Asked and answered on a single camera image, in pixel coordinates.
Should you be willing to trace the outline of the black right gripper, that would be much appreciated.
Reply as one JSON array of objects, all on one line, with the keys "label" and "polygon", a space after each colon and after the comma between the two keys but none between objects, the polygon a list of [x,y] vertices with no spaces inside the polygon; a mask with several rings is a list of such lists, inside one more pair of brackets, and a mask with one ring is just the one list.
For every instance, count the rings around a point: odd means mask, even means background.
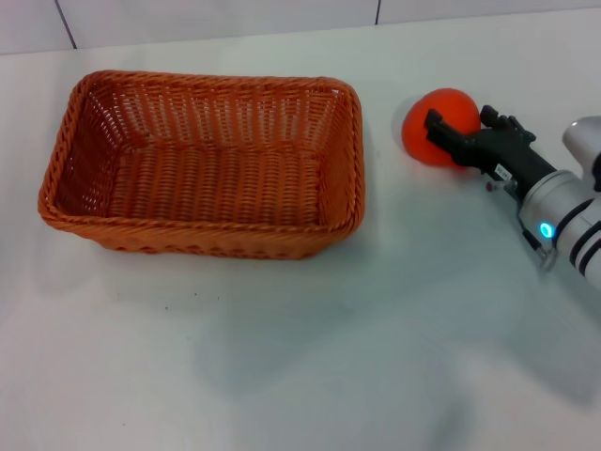
[{"label": "black right gripper", "polygon": [[452,114],[462,132],[445,121],[442,113],[429,109],[424,120],[426,139],[448,153],[454,163],[475,167],[491,178],[501,180],[495,173],[500,165],[518,189],[530,189],[556,168],[531,148],[536,136],[527,131],[513,116],[501,115],[490,105],[480,112],[483,128],[475,132],[475,114]]}]

